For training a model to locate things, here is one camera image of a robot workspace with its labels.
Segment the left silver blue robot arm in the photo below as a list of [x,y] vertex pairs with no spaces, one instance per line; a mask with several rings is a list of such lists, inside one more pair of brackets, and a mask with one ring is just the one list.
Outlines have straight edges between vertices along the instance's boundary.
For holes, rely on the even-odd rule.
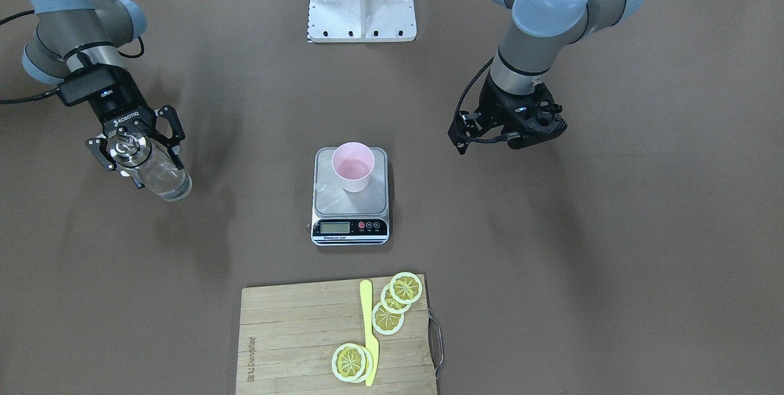
[[478,107],[454,109],[448,130],[460,154],[472,143],[506,142],[522,149],[561,136],[568,124],[543,78],[563,47],[627,20],[644,0],[492,0],[510,9],[498,49],[480,70],[486,76]]

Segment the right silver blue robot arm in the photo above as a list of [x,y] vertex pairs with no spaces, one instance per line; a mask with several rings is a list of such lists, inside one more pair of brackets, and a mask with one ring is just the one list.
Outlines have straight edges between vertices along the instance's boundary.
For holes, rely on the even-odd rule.
[[52,85],[67,107],[90,105],[102,131],[86,147],[101,166],[163,200],[186,197],[192,180],[179,157],[185,133],[177,112],[170,105],[149,107],[120,52],[146,31],[145,13],[129,0],[31,4],[39,24],[23,49],[23,68]]

